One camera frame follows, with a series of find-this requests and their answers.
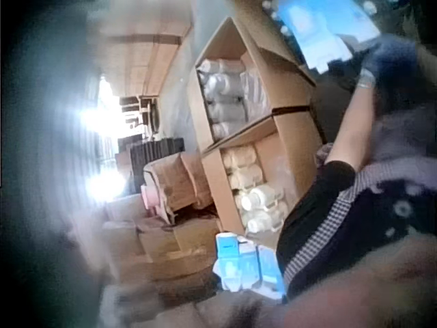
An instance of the stacked cardboard boxes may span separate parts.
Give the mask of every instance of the stacked cardboard boxes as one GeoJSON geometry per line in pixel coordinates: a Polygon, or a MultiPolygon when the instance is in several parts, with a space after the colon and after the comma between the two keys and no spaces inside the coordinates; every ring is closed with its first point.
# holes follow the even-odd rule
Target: stacked cardboard boxes
{"type": "MultiPolygon", "coordinates": [[[[265,181],[280,184],[289,208],[305,194],[316,173],[314,154],[321,138],[309,112],[312,80],[294,61],[261,8],[235,1],[236,18],[227,18],[203,50],[188,82],[202,164],[224,230],[245,234],[234,195],[228,183],[221,151],[235,146],[255,147],[265,181]],[[238,132],[214,142],[206,102],[196,67],[204,59],[239,59],[255,69],[270,103],[270,113],[249,122],[238,132]]],[[[276,248],[279,232],[252,236],[276,248]]]]}

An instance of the blue glove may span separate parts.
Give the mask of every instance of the blue glove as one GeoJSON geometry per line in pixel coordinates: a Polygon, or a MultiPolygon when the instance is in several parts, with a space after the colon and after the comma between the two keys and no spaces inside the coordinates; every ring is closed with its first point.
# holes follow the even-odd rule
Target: blue glove
{"type": "Polygon", "coordinates": [[[376,81],[411,77],[418,69],[416,44],[392,35],[379,37],[363,61],[376,81]]]}

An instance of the wrist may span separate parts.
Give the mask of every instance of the wrist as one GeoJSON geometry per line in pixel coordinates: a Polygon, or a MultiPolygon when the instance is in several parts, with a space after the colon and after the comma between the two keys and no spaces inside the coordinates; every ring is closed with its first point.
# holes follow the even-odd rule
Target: wrist
{"type": "Polygon", "coordinates": [[[362,87],[365,89],[371,89],[375,87],[376,78],[369,70],[362,68],[360,72],[360,77],[358,79],[358,83],[356,87],[362,87]]]}

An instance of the bright light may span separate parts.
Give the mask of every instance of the bright light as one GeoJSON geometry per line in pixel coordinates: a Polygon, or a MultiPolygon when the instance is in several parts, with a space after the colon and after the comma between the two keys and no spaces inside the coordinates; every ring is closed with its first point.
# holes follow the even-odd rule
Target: bright light
{"type": "Polygon", "coordinates": [[[88,188],[98,202],[109,202],[123,192],[125,184],[116,170],[107,170],[89,179],[88,188]]]}

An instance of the white plastic container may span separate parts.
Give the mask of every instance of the white plastic container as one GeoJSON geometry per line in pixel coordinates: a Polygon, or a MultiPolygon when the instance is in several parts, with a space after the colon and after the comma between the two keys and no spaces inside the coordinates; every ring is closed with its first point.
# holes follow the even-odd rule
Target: white plastic container
{"type": "Polygon", "coordinates": [[[223,151],[222,160],[226,170],[235,170],[254,164],[257,154],[253,146],[233,147],[223,151]]]}
{"type": "Polygon", "coordinates": [[[208,105],[212,123],[246,122],[246,112],[241,102],[231,104],[216,102],[208,105]]]}
{"type": "Polygon", "coordinates": [[[262,182],[262,170],[258,165],[252,164],[235,171],[227,179],[231,189],[247,189],[262,182]]]}
{"type": "Polygon", "coordinates": [[[221,122],[211,125],[212,134],[215,140],[224,139],[232,133],[237,132],[244,125],[244,122],[221,122]]]}
{"type": "Polygon", "coordinates": [[[215,73],[228,73],[238,74],[243,72],[246,68],[240,60],[209,60],[205,59],[202,64],[197,68],[201,72],[215,74],[215,73]]]}
{"type": "Polygon", "coordinates": [[[208,82],[209,78],[210,78],[210,75],[208,73],[199,72],[199,81],[200,81],[200,84],[205,85],[206,82],[208,82]]]}
{"type": "Polygon", "coordinates": [[[219,59],[220,73],[240,74],[246,70],[246,67],[240,60],[219,59]]]}
{"type": "Polygon", "coordinates": [[[237,195],[234,196],[235,205],[237,206],[237,209],[240,212],[244,212],[243,206],[241,205],[241,199],[244,195],[246,195],[246,194],[241,191],[237,195]]]}
{"type": "Polygon", "coordinates": [[[216,60],[205,59],[197,70],[209,74],[218,73],[220,72],[220,64],[216,60]]]}
{"type": "Polygon", "coordinates": [[[283,225],[288,215],[288,206],[285,202],[279,202],[269,211],[254,210],[247,213],[250,219],[247,221],[247,230],[253,234],[264,231],[277,231],[283,225]]]}
{"type": "Polygon", "coordinates": [[[262,184],[251,189],[250,193],[242,196],[241,206],[245,210],[266,208],[284,196],[282,188],[262,184]]]}
{"type": "Polygon", "coordinates": [[[205,85],[206,92],[222,94],[233,97],[243,97],[243,86],[240,75],[236,74],[214,74],[208,79],[205,85]]]}

